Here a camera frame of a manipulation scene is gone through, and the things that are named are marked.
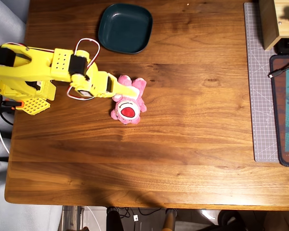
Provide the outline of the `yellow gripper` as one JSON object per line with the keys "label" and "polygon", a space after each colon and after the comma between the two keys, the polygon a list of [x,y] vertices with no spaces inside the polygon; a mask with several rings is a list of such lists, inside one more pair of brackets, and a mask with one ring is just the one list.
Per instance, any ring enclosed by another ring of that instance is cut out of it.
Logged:
{"label": "yellow gripper", "polygon": [[112,98],[118,95],[138,95],[138,89],[131,85],[130,77],[118,79],[105,71],[98,71],[93,75],[91,94],[98,98]]}

